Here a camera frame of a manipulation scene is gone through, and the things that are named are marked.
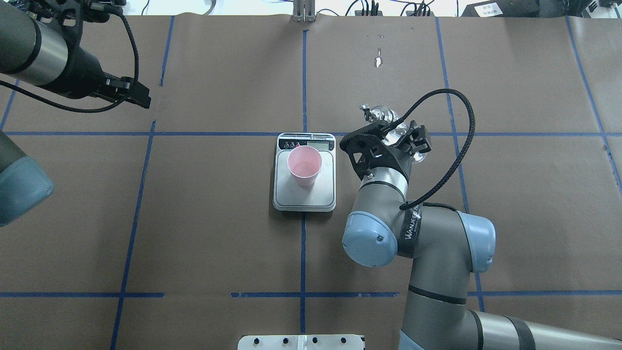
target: white mounting plate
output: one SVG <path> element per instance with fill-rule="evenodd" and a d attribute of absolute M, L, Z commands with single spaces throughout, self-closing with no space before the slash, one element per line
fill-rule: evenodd
<path fill-rule="evenodd" d="M 309 334 L 282 336 L 244 336 L 238 350 L 364 350 L 365 341 L 355 334 Z"/>
<path fill-rule="evenodd" d="M 335 156 L 320 149 L 322 167 L 312 187 L 299 186 L 287 168 L 291 151 L 284 149 L 276 154 L 274 169 L 274 194 L 272 203 L 277 210 L 299 212 L 330 212 L 336 204 Z"/>

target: digital scale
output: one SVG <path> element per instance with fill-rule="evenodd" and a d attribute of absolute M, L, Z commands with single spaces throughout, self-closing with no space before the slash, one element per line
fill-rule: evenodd
<path fill-rule="evenodd" d="M 322 156 L 322 167 L 312 187 L 298 185 L 287 168 L 287 157 L 296 146 L 311 146 Z M 335 137 L 324 133 L 283 133 L 276 143 L 274 195 L 277 210 L 330 212 L 335 208 Z"/>

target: black band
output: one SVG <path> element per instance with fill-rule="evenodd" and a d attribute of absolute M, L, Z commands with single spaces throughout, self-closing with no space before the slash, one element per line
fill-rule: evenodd
<path fill-rule="evenodd" d="M 390 182 L 386 182 L 386 181 L 370 181 L 367 182 L 366 184 L 362 185 L 358 190 L 360 191 L 361 188 L 367 186 L 367 185 L 371 185 L 371 184 L 380 184 L 380 185 L 385 185 L 385 186 L 389 186 L 390 188 L 394 189 L 397 191 L 397 193 L 399 193 L 400 196 L 402 196 L 402 200 L 406 201 L 406 198 L 404 197 L 404 195 L 402 194 L 402 190 L 400 190 L 399 188 L 397 188 L 397 186 L 395 186 L 394 184 L 390 183 Z"/>
<path fill-rule="evenodd" d="M 420 296 L 424 296 L 426 298 L 430 298 L 430 299 L 434 299 L 434 300 L 438 300 L 438 301 L 443 301 L 445 303 L 450 303 L 450 304 L 456 304 L 456 305 L 465 305 L 467 303 L 467 299 L 466 298 L 456 298 L 453 296 L 447 296 L 447 295 L 443 295 L 443 294 L 436 294 L 434 292 L 431 291 L 427 291 L 427 290 L 423 290 L 420 288 L 417 288 L 413 285 L 408 285 L 408 290 L 418 294 Z"/>
<path fill-rule="evenodd" d="M 35 31 L 37 33 L 36 39 L 35 39 L 35 47 L 32 49 L 32 52 L 30 53 L 30 56 L 28 56 L 28 59 L 26 60 L 26 62 L 21 64 L 18 68 L 12 69 L 8 72 L 2 72 L 3 74 L 15 74 L 15 73 L 19 73 L 23 71 L 24 69 L 30 67 L 30 65 L 33 62 L 35 62 L 35 59 L 39 55 L 39 51 L 41 51 L 41 29 L 39 28 L 37 21 L 35 21 L 32 18 L 31 20 L 32 20 L 32 23 L 35 25 Z"/>
<path fill-rule="evenodd" d="M 402 230 L 397 239 L 397 254 L 400 257 L 412 259 L 415 248 L 419 243 L 419 231 L 421 229 L 421 206 L 407 209 L 404 212 Z"/>
<path fill-rule="evenodd" d="M 483 350 L 484 349 L 484 329 L 481 327 L 481 320 L 480 317 L 477 315 L 477 313 L 473 310 L 469 310 L 471 311 L 471 314 L 473 314 L 473 317 L 475 318 L 475 325 L 477 326 L 477 350 Z"/>
<path fill-rule="evenodd" d="M 534 335 L 531 334 L 531 330 L 525 321 L 520 318 L 503 316 L 509 319 L 510 322 L 516 328 L 516 334 L 518 334 L 519 350 L 536 350 L 536 341 Z"/>

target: white label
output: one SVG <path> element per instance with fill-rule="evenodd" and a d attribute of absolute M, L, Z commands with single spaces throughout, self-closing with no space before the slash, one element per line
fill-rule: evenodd
<path fill-rule="evenodd" d="M 480 17 L 493 17 L 503 14 L 503 12 L 501 12 L 501 9 L 499 8 L 499 5 L 497 5 L 496 2 L 475 6 L 474 9 L 475 11 L 477 11 L 477 14 L 480 15 Z"/>

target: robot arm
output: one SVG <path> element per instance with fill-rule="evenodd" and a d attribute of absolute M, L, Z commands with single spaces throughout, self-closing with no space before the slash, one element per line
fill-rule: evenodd
<path fill-rule="evenodd" d="M 396 124 L 375 121 L 346 135 L 340 147 L 362 180 L 345 252 L 367 267 L 385 266 L 396 255 L 413 259 L 399 350 L 621 350 L 617 339 L 467 310 L 470 273 L 487 271 L 493 261 L 494 226 L 457 210 L 404 205 L 412 155 L 430 151 L 430 143 L 425 127 L 411 123 L 386 146 Z"/>
<path fill-rule="evenodd" d="M 102 98 L 111 105 L 82 110 L 46 100 L 0 80 L 39 101 L 67 111 L 96 113 L 123 101 L 149 108 L 149 89 L 138 82 L 138 53 L 123 10 L 115 0 L 25 1 L 29 15 L 0 0 L 0 73 L 18 78 L 67 98 Z M 134 51 L 134 77 L 115 77 L 102 71 L 97 58 L 80 47 L 84 21 L 121 18 Z M 48 19 L 44 24 L 37 20 Z M 34 159 L 0 131 L 0 227 L 5 226 L 52 194 L 53 182 Z"/>

